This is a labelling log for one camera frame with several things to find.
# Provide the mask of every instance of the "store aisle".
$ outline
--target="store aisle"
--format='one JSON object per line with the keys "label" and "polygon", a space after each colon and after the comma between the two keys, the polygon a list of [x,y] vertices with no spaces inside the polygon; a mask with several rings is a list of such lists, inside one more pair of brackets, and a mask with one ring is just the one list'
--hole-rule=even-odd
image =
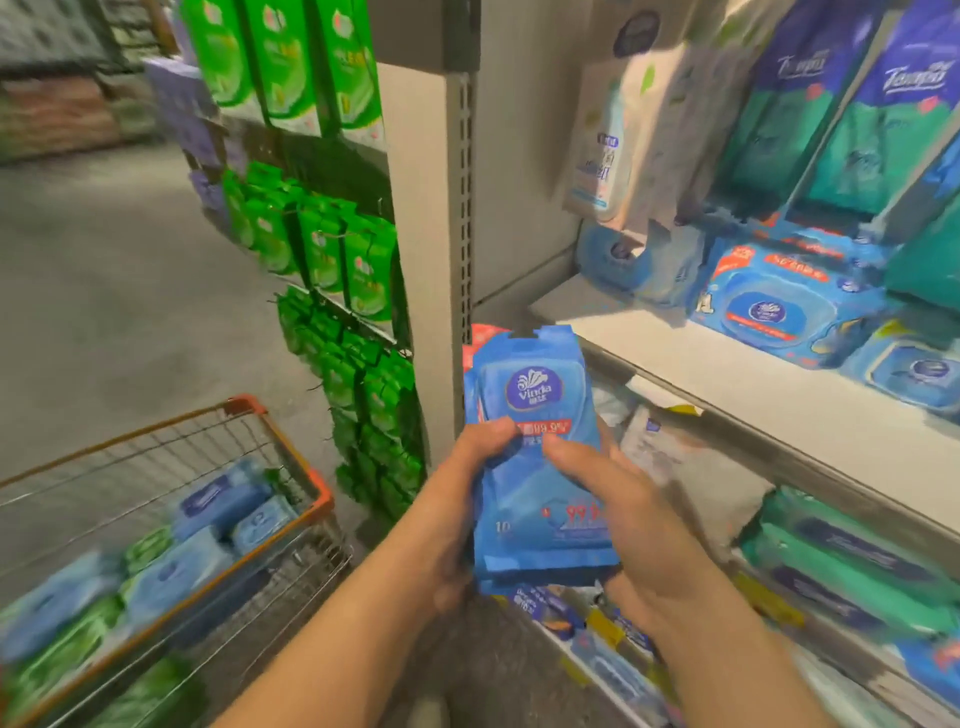
{"label": "store aisle", "polygon": [[[333,482],[317,380],[286,351],[277,283],[203,217],[173,147],[0,169],[0,478],[239,393]],[[341,526],[361,509],[338,498]],[[517,615],[474,597],[425,636],[385,718],[424,692],[455,726],[626,725]]]}

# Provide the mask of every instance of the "white shelf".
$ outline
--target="white shelf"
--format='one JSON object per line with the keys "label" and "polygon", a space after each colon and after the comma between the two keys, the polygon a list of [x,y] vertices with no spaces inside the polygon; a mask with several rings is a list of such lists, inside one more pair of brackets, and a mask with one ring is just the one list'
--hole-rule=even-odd
{"label": "white shelf", "polygon": [[960,534],[960,427],[832,371],[623,303],[575,276],[531,306],[693,404]]}

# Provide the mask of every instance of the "shopping cart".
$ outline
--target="shopping cart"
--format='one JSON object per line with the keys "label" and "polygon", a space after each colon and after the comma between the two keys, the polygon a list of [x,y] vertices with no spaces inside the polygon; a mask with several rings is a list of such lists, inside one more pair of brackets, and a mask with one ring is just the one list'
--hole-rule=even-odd
{"label": "shopping cart", "polygon": [[[295,506],[296,520],[3,725],[85,725],[170,654],[191,672],[165,700],[201,681],[205,709],[195,723],[207,725],[319,608],[347,572],[350,552],[329,489],[248,395],[0,482],[0,605],[6,605],[92,548],[121,551],[164,525],[187,488],[245,456]],[[146,724],[148,716],[135,723]]]}

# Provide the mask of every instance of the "hand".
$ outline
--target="hand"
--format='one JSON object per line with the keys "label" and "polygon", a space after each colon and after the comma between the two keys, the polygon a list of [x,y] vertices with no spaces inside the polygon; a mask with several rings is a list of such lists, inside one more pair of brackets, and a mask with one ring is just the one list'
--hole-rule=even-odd
{"label": "hand", "polygon": [[603,502],[623,563],[608,592],[630,621],[656,637],[673,610],[708,599],[723,576],[650,477],[616,445],[605,449],[543,437],[550,462]]}
{"label": "hand", "polygon": [[509,417],[464,427],[450,456],[390,534],[393,544],[405,550],[405,568],[417,570],[419,582],[432,594],[437,612],[452,609],[472,578],[462,556],[473,523],[473,480],[487,459],[518,434]]}

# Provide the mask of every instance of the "finger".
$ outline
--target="finger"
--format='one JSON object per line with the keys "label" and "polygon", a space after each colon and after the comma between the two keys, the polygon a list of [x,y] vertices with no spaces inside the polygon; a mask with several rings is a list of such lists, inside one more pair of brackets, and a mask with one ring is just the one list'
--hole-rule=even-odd
{"label": "finger", "polygon": [[543,454],[561,473],[569,475],[605,503],[637,487],[637,478],[599,450],[583,443],[543,435]]}
{"label": "finger", "polygon": [[442,468],[472,480],[488,458],[502,452],[519,433],[516,423],[509,417],[467,425]]}

